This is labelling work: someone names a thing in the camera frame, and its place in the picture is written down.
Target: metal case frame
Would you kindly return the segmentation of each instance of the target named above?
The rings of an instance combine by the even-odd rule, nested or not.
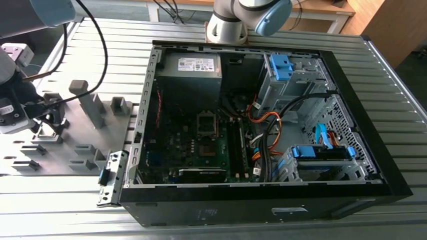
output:
[[[148,112],[150,88],[161,48],[217,53],[304,52],[317,54],[325,64],[342,104],[382,178],[382,184],[248,187],[152,187],[133,184],[142,143],[144,118],[136,119],[134,138],[125,168],[118,202],[142,226],[208,225],[338,219],[378,204],[412,195],[372,121],[346,80],[333,53],[312,49],[229,46],[209,43],[153,41],[138,116]]]

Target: white label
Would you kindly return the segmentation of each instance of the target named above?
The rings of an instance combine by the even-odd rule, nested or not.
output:
[[[260,109],[261,105],[254,101],[252,106],[256,108],[256,109]]]
[[[213,72],[213,58],[185,58],[177,60],[177,71]]]
[[[13,106],[11,105],[7,105],[7,106],[3,106],[0,108],[0,115],[6,115],[9,113],[13,113]]]
[[[253,167],[253,175],[261,175],[261,169],[260,168],[256,168]]]

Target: slotted aluminum surface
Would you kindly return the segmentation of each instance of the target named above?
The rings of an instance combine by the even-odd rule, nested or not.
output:
[[[204,42],[204,26],[98,19],[110,55],[108,75],[97,92],[105,99],[124,96],[137,103],[152,40]],[[361,104],[413,192],[392,205],[374,206],[336,221],[282,224],[142,228],[122,208],[96,208],[97,177],[5,176],[0,178],[1,237],[84,237],[114,239],[424,239],[427,233],[427,127],[413,97],[357,36],[280,32],[253,45],[333,51]],[[70,36],[58,72],[40,84],[68,86],[72,79],[98,80],[102,50],[93,24],[84,20]],[[52,53],[54,59],[60,51]],[[46,80],[61,79],[64,84]],[[132,124],[126,140],[132,139]]]

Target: expansion slot bracket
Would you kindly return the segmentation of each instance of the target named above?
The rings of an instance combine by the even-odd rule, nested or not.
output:
[[[118,197],[124,181],[128,156],[129,153],[124,150],[112,152],[108,156],[106,166],[100,172],[97,182],[100,190],[96,206],[98,208],[120,207]]]

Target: motherboard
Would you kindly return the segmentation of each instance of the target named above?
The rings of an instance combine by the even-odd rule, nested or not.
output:
[[[138,174],[145,184],[250,182],[244,118],[164,113],[145,143]]]

